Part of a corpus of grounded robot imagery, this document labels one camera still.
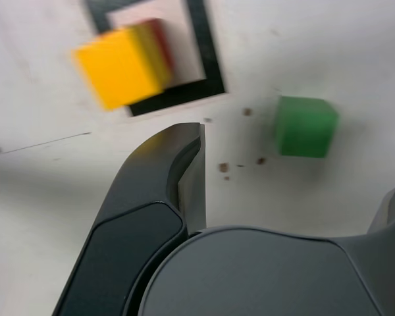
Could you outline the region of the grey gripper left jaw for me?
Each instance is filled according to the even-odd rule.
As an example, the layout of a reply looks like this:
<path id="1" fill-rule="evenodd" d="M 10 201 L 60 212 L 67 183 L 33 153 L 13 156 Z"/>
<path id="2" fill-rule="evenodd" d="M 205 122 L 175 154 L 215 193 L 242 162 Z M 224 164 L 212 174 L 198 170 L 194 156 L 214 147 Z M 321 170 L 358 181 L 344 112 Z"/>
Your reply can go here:
<path id="1" fill-rule="evenodd" d="M 178 184 L 204 139 L 202 124 L 175 124 L 127 157 L 57 302 L 56 315 L 138 314 L 153 273 L 188 239 Z"/>

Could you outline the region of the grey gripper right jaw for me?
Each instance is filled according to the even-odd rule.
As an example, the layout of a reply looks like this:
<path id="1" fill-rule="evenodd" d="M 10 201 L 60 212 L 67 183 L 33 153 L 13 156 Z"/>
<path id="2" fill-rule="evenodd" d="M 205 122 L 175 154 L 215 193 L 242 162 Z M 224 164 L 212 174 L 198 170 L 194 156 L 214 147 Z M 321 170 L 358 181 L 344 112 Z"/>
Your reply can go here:
<path id="1" fill-rule="evenodd" d="M 395 190 L 375 232 L 209 229 L 160 264 L 140 315 L 395 315 Z"/>

